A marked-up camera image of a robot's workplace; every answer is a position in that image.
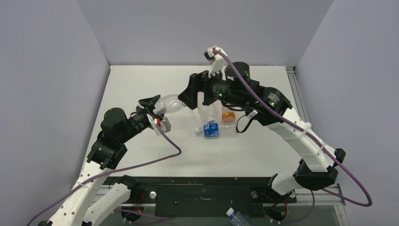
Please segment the clear bottle blue-white cap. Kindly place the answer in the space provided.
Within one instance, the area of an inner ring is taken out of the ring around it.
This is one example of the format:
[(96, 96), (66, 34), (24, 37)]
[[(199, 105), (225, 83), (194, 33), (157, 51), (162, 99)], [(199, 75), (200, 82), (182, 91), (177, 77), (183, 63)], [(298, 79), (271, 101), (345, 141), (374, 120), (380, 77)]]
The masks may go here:
[(155, 114), (176, 113), (187, 105), (178, 99), (177, 94), (161, 97), (155, 104), (153, 112)]

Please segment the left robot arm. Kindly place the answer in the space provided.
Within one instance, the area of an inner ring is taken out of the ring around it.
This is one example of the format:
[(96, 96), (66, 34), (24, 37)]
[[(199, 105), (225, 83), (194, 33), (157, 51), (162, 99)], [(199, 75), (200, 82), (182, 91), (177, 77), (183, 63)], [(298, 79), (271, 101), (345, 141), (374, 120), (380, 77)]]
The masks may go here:
[(80, 226), (93, 198), (106, 180), (106, 172), (117, 168), (127, 152), (125, 143), (146, 128), (151, 127), (149, 117), (155, 117), (155, 104), (160, 95), (141, 99), (130, 117), (124, 110), (114, 107), (106, 111), (101, 131), (93, 143), (83, 164), (72, 194), (65, 198), (61, 207), (41, 226)]

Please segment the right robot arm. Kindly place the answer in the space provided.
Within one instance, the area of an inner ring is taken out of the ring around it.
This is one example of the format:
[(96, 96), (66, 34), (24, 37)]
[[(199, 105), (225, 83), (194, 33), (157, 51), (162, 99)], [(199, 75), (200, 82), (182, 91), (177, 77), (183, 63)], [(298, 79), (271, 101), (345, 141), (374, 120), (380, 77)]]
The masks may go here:
[(219, 100), (221, 103), (241, 108), (250, 120), (256, 120), (271, 131), (277, 133), (301, 157), (299, 167), (292, 173), (275, 174), (266, 187), (266, 197), (271, 201), (279, 200), (283, 195), (297, 188), (312, 191), (333, 185), (338, 176), (337, 164), (329, 157), (333, 155), (343, 162), (345, 151), (325, 145), (327, 153), (307, 136), (315, 133), (311, 124), (304, 122), (286, 96), (278, 89), (264, 87), (250, 77), (250, 67), (244, 62), (234, 62), (234, 66), (246, 84), (258, 95), (261, 101), (274, 112), (267, 111), (246, 89), (231, 66), (224, 73), (210, 77), (208, 71), (190, 75), (187, 88), (178, 95), (178, 99), (194, 110), (199, 104), (210, 105)]

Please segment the large clear empty bottle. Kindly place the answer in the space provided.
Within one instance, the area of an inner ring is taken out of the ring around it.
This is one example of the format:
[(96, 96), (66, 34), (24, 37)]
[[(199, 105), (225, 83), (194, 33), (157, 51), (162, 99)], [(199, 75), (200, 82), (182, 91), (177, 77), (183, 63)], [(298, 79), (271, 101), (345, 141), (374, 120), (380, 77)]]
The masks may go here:
[(205, 124), (218, 123), (220, 122), (221, 105), (218, 102), (214, 102), (210, 105), (204, 105), (204, 93), (198, 93), (198, 113), (201, 120)]

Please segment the clear bottle blue label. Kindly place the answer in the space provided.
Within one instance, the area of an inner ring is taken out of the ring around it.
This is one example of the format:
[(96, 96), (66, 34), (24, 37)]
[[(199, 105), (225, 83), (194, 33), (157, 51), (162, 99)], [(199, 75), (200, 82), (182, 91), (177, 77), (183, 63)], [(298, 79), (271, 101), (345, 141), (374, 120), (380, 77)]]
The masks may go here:
[(219, 125), (218, 123), (204, 124), (194, 130), (195, 135), (204, 138), (228, 138), (236, 137), (236, 127), (233, 125)]

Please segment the orange drink bottle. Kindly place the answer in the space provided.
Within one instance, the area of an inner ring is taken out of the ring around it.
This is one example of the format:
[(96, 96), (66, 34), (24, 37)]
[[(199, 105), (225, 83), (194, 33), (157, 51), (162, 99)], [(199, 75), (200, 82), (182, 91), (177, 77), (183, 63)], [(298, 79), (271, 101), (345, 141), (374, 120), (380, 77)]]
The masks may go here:
[(234, 123), (236, 120), (234, 111), (228, 109), (225, 106), (222, 106), (221, 119), (222, 122), (226, 124)]

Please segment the water bottle under table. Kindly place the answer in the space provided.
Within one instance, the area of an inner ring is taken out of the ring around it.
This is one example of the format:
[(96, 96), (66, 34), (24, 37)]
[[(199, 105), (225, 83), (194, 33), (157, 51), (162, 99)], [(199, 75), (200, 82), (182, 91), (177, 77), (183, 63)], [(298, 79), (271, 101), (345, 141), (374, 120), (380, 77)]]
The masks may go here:
[(233, 226), (251, 226), (251, 223), (249, 223), (241, 213), (235, 211), (233, 208), (229, 208), (226, 215), (229, 217)]

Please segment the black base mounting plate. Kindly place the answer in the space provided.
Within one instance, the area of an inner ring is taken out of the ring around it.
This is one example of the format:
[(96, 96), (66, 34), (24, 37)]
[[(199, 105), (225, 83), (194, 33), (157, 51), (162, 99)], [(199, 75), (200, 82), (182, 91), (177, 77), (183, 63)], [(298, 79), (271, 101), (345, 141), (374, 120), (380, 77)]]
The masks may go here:
[(157, 217), (223, 217), (229, 208), (251, 218), (264, 208), (295, 203), (272, 191), (269, 177), (135, 177), (125, 206), (155, 208)]

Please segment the aluminium frame rail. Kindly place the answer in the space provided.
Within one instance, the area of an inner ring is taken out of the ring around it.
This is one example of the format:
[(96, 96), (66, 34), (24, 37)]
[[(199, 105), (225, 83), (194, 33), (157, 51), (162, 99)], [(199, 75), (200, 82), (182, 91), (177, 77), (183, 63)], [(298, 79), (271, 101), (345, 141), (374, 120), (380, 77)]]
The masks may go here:
[(295, 67), (287, 66), (286, 73), (294, 96), (296, 110), (299, 116), (305, 122), (311, 122), (300, 91), (297, 75), (295, 73)]

